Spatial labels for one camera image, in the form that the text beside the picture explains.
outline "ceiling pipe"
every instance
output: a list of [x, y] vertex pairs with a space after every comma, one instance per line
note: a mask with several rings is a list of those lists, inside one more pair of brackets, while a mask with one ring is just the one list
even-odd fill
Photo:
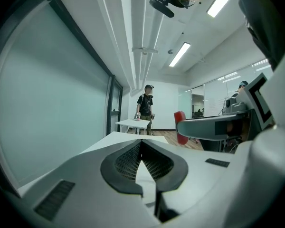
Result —
[[142, 66], [143, 32], [146, 14], [147, 0], [131, 0], [132, 13], [132, 42], [133, 57], [136, 76], [136, 89], [140, 88], [140, 76]]
[[[153, 15], [153, 21], [152, 21], [152, 27], [151, 27], [152, 30], [150, 33], [148, 49], [155, 49], [156, 48], [156, 42], [157, 42], [158, 35], [160, 33], [161, 26], [162, 26], [163, 15], [164, 15], [163, 13], [154, 9], [154, 15]], [[152, 57], [153, 57], [153, 53], [148, 53], [147, 59], [146, 59], [146, 64], [144, 66], [142, 87], [141, 87], [140, 91], [143, 90], [143, 88], [144, 88], [144, 84], [146, 82], [146, 78], [147, 78], [147, 75], [149, 72]]]

